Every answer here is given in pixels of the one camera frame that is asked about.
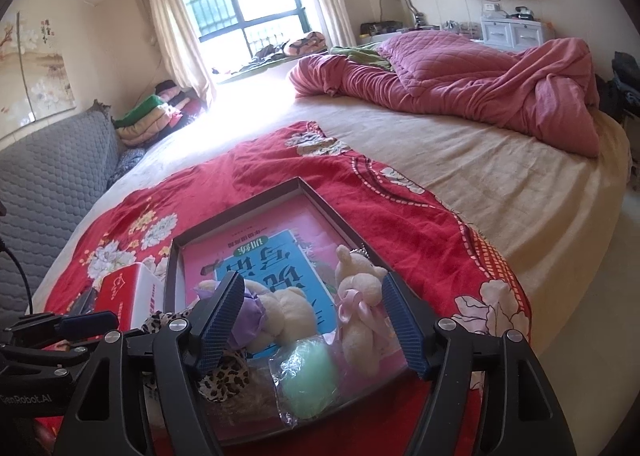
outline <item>leopard print fabric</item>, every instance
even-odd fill
[[[156,312],[149,317],[141,330],[145,333],[156,333],[174,319],[186,319],[191,309],[180,313]],[[158,397],[156,376],[147,373],[144,383],[152,396]],[[246,354],[243,351],[224,350],[218,367],[198,382],[198,392],[209,402],[225,402],[239,394],[249,384],[249,368]]]

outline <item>green ball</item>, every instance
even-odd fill
[[[338,371],[321,339],[298,342],[280,369],[282,394],[291,412],[302,420],[318,416],[338,395]]]

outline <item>drawer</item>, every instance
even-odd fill
[[[513,29],[513,46],[515,48],[540,46],[544,42],[542,29],[539,26],[516,24],[511,28]]]
[[[482,22],[484,42],[489,45],[513,46],[509,27],[506,23]]]

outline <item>pink quilt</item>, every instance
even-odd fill
[[[402,112],[456,115],[598,156],[587,106],[597,107],[599,97],[583,40],[553,40],[514,54],[451,32],[421,31],[386,41],[378,53],[395,73],[345,56],[308,56],[289,78],[302,96],[348,95]]]

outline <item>pink ribbon bow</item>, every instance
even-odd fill
[[[374,344],[384,347],[388,343],[389,328],[384,317],[375,309],[372,309],[364,301],[364,295],[359,290],[347,290],[344,297],[338,302],[338,321],[341,326],[349,324],[357,315],[364,324],[373,331]]]

